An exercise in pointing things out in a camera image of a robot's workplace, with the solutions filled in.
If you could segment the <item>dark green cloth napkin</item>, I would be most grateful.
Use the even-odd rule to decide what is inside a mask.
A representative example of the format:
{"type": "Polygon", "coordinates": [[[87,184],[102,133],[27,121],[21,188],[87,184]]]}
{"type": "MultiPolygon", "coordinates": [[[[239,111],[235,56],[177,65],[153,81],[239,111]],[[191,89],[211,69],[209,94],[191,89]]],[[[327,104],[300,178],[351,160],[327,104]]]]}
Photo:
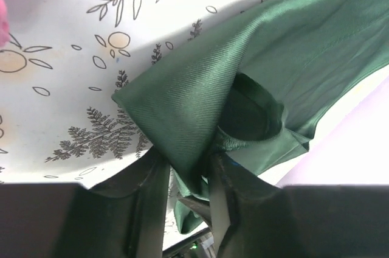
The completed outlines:
{"type": "Polygon", "coordinates": [[[170,52],[112,95],[169,160],[183,197],[206,164],[254,175],[309,150],[319,120],[388,65],[388,0],[268,0],[170,52]]]}

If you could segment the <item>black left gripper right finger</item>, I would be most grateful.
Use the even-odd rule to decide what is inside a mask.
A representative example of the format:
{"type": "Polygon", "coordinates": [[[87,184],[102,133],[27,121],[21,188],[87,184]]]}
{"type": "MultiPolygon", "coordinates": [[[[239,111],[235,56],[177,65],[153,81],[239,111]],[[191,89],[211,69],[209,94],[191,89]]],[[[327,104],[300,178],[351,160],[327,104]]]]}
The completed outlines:
{"type": "Polygon", "coordinates": [[[218,257],[387,257],[387,186],[272,186],[225,154],[208,165],[218,257]]]}

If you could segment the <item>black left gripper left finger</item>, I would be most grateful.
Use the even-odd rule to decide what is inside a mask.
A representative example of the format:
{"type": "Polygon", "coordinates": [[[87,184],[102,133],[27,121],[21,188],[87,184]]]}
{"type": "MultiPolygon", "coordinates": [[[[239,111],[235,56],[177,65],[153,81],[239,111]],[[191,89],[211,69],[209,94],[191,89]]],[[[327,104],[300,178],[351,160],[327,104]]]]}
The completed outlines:
{"type": "Polygon", "coordinates": [[[1,186],[2,257],[161,257],[170,166],[154,148],[87,189],[1,186]]]}

